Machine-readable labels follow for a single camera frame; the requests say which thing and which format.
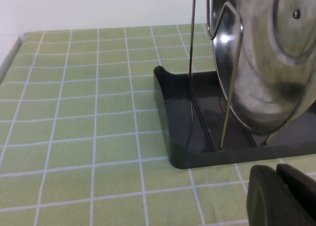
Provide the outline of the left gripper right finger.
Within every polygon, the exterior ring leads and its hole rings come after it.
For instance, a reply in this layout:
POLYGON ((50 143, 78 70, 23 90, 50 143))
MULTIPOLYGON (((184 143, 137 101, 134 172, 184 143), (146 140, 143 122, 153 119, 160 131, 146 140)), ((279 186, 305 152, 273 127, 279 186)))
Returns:
POLYGON ((316 225, 316 181, 289 164, 278 164, 277 174, 287 185, 311 226, 316 225))

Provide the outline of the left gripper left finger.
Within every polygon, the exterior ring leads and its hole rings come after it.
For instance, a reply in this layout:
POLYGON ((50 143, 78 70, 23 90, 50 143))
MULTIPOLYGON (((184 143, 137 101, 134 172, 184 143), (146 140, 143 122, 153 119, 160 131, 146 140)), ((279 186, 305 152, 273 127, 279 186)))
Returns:
POLYGON ((310 226, 277 169, 255 165, 250 170, 246 201, 251 226, 310 226))

